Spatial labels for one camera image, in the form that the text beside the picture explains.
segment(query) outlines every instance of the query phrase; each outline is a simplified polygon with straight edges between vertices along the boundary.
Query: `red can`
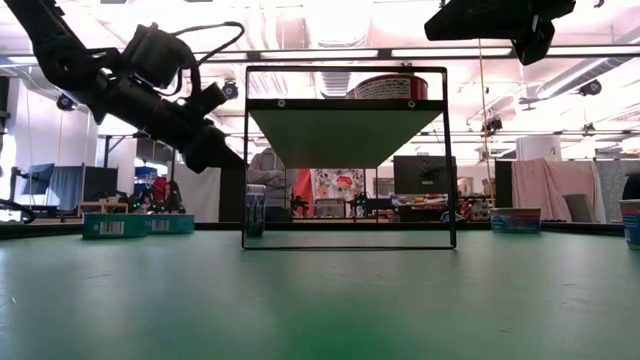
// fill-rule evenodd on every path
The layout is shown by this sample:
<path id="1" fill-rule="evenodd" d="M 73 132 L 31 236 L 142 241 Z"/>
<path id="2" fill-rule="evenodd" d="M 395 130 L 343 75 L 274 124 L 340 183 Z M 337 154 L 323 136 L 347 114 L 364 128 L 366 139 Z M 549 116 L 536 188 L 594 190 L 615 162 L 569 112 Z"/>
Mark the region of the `red can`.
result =
<path id="1" fill-rule="evenodd" d="M 354 88 L 356 99 L 427 100 L 429 84 L 421 77 L 389 74 L 364 80 Z"/>

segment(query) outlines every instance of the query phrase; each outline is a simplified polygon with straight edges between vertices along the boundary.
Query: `poster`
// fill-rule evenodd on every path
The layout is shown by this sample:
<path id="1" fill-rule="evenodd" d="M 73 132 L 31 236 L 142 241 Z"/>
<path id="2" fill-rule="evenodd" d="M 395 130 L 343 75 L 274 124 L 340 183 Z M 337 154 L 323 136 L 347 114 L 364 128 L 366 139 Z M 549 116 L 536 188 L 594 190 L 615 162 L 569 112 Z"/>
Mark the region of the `poster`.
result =
<path id="1" fill-rule="evenodd" d="M 353 200 L 364 192 L 363 169 L 312 169 L 313 197 L 315 199 Z"/>

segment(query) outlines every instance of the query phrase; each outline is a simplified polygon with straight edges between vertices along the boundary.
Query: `computer monitor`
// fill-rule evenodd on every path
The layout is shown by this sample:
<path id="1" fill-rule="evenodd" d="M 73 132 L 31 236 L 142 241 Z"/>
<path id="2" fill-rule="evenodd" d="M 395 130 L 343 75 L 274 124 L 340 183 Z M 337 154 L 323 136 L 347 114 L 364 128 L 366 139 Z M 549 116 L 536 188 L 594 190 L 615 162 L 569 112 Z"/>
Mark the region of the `computer monitor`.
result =
<path id="1" fill-rule="evenodd" d="M 22 195 L 45 195 L 51 182 L 54 167 L 55 164 L 29 166 L 28 173 L 22 175 L 25 179 Z"/>
<path id="2" fill-rule="evenodd" d="M 453 177 L 456 179 L 456 158 Z M 448 194 L 449 174 L 444 156 L 394 156 L 393 177 L 396 195 Z"/>

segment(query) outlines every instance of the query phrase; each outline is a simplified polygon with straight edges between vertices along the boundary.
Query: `metal frame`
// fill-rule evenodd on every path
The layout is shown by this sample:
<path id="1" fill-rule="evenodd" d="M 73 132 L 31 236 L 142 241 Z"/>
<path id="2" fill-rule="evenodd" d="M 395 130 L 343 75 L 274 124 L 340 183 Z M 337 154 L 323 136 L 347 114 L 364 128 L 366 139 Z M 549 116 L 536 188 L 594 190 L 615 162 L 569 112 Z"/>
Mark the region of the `metal frame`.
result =
<path id="1" fill-rule="evenodd" d="M 442 111 L 443 123 L 444 123 L 444 143 L 445 143 L 445 158 L 447 165 L 447 172 L 449 173 L 449 211 L 455 211 L 455 204 L 457 202 L 456 191 L 456 179 L 453 178 L 453 159 L 451 151 L 451 130 L 449 126 L 449 97 L 448 97 L 448 77 L 447 69 L 445 67 L 399 67 L 399 66 L 247 66 L 245 74 L 245 111 L 244 111 L 244 162 L 248 163 L 248 147 L 249 147 L 249 113 L 251 110 L 256 109 L 279 109 L 278 99 L 250 99 L 249 98 L 249 84 L 251 83 L 251 74 L 258 72 L 368 72 L 368 73 L 437 73 L 442 76 L 442 100 L 416 100 L 415 109 L 437 109 Z M 331 107 L 325 107 L 320 103 L 330 102 Z M 317 109 L 324 110 L 335 108 L 333 105 L 339 105 L 342 109 L 394 109 L 394 110 L 407 110 L 405 101 L 399 100 L 316 100 L 316 99 L 287 99 L 287 103 L 294 104 L 297 109 Z M 246 243 L 246 185 L 247 185 L 247 167 L 245 167 L 244 173 L 244 190 L 242 195 L 242 247 L 246 250 L 453 250 L 457 246 L 456 237 L 456 222 L 449 222 L 449 246 L 276 246 L 276 247 L 252 247 L 247 246 Z M 278 227 L 282 226 L 279 230 L 293 230 L 304 228 L 299 226 L 301 224 L 295 224 L 295 226 L 287 226 L 293 224 L 278 224 Z M 336 227 L 331 226 L 318 226 L 315 225 L 314 230 L 328 230 Z"/>

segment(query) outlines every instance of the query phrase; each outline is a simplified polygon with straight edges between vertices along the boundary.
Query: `black robotic arm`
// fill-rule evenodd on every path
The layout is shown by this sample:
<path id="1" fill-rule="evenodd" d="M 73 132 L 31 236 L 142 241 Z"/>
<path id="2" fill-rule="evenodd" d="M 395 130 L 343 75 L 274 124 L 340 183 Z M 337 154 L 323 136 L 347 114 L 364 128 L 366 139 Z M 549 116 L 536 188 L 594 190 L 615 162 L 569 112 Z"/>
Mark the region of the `black robotic arm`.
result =
<path id="1" fill-rule="evenodd" d="M 29 35 L 47 80 L 85 104 L 98 124 L 112 114 L 178 149 L 197 173 L 206 167 L 242 168 L 240 157 L 226 146 L 225 134 L 204 118 L 227 100 L 224 93 L 216 84 L 201 90 L 199 63 L 175 35 L 155 24 L 139 25 L 122 53 L 116 48 L 87 49 L 55 0 L 5 2 Z M 238 37 L 244 33 L 238 23 L 227 25 L 241 28 Z M 183 69 L 190 70 L 192 93 L 181 104 L 167 101 L 156 89 L 166 89 Z"/>

